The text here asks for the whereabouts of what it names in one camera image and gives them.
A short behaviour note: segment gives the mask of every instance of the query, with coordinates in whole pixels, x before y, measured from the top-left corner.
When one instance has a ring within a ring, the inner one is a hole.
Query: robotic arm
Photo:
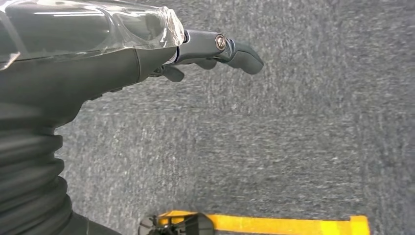
[[[0,235],[119,235],[72,211],[55,128],[107,92],[217,62],[263,62],[221,33],[184,30],[174,12],[122,1],[0,0]]]

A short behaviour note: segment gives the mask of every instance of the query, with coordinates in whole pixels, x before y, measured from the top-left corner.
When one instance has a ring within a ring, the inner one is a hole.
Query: yellow tape
[[[189,214],[194,212],[171,211],[160,216]],[[365,216],[352,216],[350,221],[253,218],[221,214],[207,216],[212,220],[216,230],[228,232],[273,235],[370,235]],[[173,219],[173,223],[180,221],[183,221],[183,218]],[[166,224],[167,220],[162,220],[161,223]]]

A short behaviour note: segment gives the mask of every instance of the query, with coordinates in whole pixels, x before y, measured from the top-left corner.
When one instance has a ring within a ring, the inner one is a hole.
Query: transparent plastic cover
[[[125,48],[177,47],[183,41],[183,25],[167,7],[118,0],[0,0],[0,70],[17,60],[68,60]]]

